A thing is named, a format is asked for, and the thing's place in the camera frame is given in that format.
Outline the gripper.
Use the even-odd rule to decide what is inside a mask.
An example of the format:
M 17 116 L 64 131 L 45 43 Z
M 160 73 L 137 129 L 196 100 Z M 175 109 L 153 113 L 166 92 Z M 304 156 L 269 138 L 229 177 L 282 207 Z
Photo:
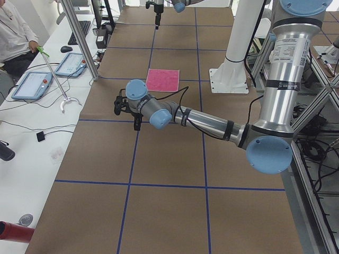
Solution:
M 131 115 L 134 117 L 134 123 L 133 123 L 134 130 L 140 131 L 141 125 L 142 125 L 143 115 L 135 109 L 131 109 Z
M 159 29 L 162 13 L 164 12 L 164 0 L 154 0 L 155 29 Z

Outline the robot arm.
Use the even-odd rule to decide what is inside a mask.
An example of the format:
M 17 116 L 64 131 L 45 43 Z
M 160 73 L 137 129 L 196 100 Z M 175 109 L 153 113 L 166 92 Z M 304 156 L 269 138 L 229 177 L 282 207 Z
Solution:
M 180 13 L 185 10 L 186 6 L 193 5 L 203 0 L 173 0 L 171 4 L 177 13 Z M 158 30 L 160 26 L 160 21 L 162 17 L 162 13 L 164 12 L 164 0 L 154 0 L 146 2 L 146 9 L 149 9 L 150 6 L 154 7 L 155 16 L 155 29 Z
M 210 69 L 213 93 L 248 93 L 244 60 L 266 1 L 239 1 L 225 61 Z M 157 129 L 170 122 L 191 126 L 212 138 L 233 142 L 246 150 L 250 165 L 265 174 L 286 170 L 292 161 L 290 126 L 296 96 L 300 90 L 307 54 L 313 36 L 322 28 L 332 1 L 273 1 L 271 30 L 275 36 L 270 73 L 260 116 L 253 124 L 239 125 L 174 102 L 161 102 L 148 93 L 146 84 L 128 82 L 120 98 L 123 112 L 135 118 L 140 130 L 142 117 Z

